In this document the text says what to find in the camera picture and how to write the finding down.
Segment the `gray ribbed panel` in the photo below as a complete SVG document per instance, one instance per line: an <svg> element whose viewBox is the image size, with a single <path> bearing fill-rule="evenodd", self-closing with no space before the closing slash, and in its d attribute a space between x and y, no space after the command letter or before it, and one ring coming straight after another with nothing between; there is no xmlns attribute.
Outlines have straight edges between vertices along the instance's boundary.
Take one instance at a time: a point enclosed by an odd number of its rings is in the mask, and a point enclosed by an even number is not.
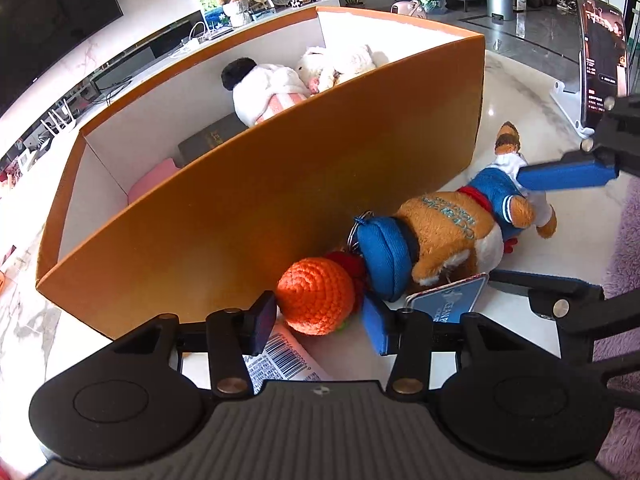
<svg viewBox="0 0 640 480"><path fill-rule="evenodd" d="M324 384L330 393L314 390ZM505 471L442 436L429 412L387 399L377 383L271 382L226 402L187 446L123 471L49 463L35 480L605 480L593 463Z"/></svg>

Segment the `television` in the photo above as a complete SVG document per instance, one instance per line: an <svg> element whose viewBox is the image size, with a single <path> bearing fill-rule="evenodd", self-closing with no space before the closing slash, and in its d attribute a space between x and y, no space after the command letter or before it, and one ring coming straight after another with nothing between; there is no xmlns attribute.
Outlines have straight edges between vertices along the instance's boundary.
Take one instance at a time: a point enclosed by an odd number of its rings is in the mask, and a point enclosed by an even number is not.
<svg viewBox="0 0 640 480"><path fill-rule="evenodd" d="M0 116L55 62L120 16L117 0L0 0Z"/></svg>

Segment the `crocheted orange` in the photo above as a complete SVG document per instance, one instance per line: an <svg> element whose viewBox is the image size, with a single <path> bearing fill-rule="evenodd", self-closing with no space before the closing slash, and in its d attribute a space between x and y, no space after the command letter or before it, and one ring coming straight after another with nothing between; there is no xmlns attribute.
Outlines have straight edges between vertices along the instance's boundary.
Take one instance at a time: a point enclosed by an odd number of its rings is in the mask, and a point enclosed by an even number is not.
<svg viewBox="0 0 640 480"><path fill-rule="evenodd" d="M305 258L282 275L276 288L282 315L290 327L308 335L333 332L353 309L353 280L327 258Z"/></svg>

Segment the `black plush ear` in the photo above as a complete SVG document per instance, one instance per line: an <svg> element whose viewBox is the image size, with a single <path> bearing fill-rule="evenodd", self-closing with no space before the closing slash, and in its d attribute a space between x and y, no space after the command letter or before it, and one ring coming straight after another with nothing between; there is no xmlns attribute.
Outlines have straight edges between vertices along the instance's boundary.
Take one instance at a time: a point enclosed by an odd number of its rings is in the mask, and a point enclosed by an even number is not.
<svg viewBox="0 0 640 480"><path fill-rule="evenodd" d="M222 71L222 86L231 91L256 66L249 57L241 57L232 61Z"/></svg>

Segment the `orange box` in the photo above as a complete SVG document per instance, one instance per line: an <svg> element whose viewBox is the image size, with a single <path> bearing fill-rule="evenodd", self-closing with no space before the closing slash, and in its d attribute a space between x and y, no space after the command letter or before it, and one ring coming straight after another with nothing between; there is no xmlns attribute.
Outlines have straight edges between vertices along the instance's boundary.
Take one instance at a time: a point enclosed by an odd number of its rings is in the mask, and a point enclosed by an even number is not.
<svg viewBox="0 0 640 480"><path fill-rule="evenodd" d="M379 66L248 129L127 205L178 143L232 113L233 59L292 66L306 47L368 44ZM37 289L118 337L161 312L246 308L294 261L342 243L464 170L484 37L429 20L318 7L173 62L81 127L47 219Z"/></svg>

